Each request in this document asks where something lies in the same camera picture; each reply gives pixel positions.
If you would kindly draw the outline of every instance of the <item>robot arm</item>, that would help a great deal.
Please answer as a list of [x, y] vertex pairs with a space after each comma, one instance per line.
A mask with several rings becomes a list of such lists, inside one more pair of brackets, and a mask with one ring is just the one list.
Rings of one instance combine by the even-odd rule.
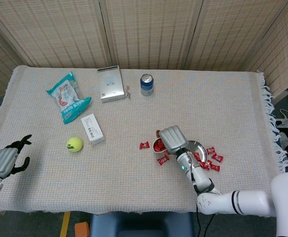
[[203, 214], [276, 216], [277, 236], [288, 237], [288, 173], [273, 179], [271, 193], [250, 190], [222, 194], [186, 149], [187, 140], [178, 126], [166, 128], [159, 134], [168, 152], [177, 155], [177, 162], [192, 182], [198, 194], [198, 209]]
[[15, 162], [20, 154], [24, 145], [30, 145], [31, 142], [28, 139], [31, 135], [25, 136], [21, 141], [16, 141], [0, 149], [0, 191], [2, 189], [2, 180], [7, 178], [11, 174], [26, 170], [29, 165], [30, 158], [26, 157], [24, 164], [21, 167], [15, 167]]
[[215, 195], [202, 193], [197, 198], [200, 212], [206, 215], [215, 213], [276, 216], [272, 196], [265, 191], [233, 191]]
[[168, 152], [177, 155], [177, 162], [192, 182], [197, 194], [207, 192], [221, 194], [211, 179], [206, 176], [193, 154], [186, 149], [188, 141], [177, 125], [160, 131], [159, 135]]

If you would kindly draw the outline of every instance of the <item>white box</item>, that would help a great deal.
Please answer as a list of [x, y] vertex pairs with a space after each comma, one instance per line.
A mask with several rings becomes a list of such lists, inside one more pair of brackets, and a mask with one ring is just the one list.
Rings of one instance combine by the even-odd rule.
[[97, 79], [103, 103], [125, 99], [119, 66], [98, 69]]
[[105, 137], [101, 132], [94, 114], [83, 117], [81, 121], [84, 125], [89, 141], [91, 141], [93, 145], [104, 141]]

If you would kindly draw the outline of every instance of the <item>plastic bag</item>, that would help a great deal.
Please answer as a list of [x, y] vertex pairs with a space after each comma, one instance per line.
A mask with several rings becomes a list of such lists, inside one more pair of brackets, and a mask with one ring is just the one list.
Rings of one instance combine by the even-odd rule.
[[79, 99], [78, 85], [72, 72], [68, 73], [55, 86], [46, 91], [56, 99], [61, 108], [63, 122], [68, 124], [83, 112], [91, 101], [91, 97]]

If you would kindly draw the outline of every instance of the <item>cable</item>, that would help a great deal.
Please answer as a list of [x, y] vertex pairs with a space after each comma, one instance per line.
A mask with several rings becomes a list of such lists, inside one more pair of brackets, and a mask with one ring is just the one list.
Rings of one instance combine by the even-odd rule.
[[287, 113], [288, 113], [288, 111], [287, 111], [287, 110], [284, 110], [284, 109], [280, 109], [280, 113], [284, 116], [285, 119], [287, 119], [287, 116], [286, 116], [282, 111], [285, 111], [285, 112], [287, 112]]
[[198, 222], [198, 225], [199, 225], [199, 232], [198, 232], [197, 237], [199, 237], [200, 233], [201, 233], [201, 224], [200, 224], [200, 220], [199, 220], [198, 201], [197, 201], [197, 222]]
[[215, 216], [215, 214], [212, 215], [212, 217], [211, 217], [211, 219], [210, 219], [207, 227], [205, 228], [203, 237], [205, 237], [205, 235], [207, 234], [208, 228], [209, 228], [209, 226], [210, 226], [210, 224], [211, 224], [211, 221], [213, 220], [214, 216]]

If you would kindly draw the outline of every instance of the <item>soda can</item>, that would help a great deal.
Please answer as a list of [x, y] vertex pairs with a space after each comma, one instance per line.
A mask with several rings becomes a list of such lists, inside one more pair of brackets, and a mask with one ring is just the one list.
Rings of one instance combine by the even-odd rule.
[[141, 79], [141, 94], [149, 96], [154, 91], [154, 78], [151, 74], [144, 74]]

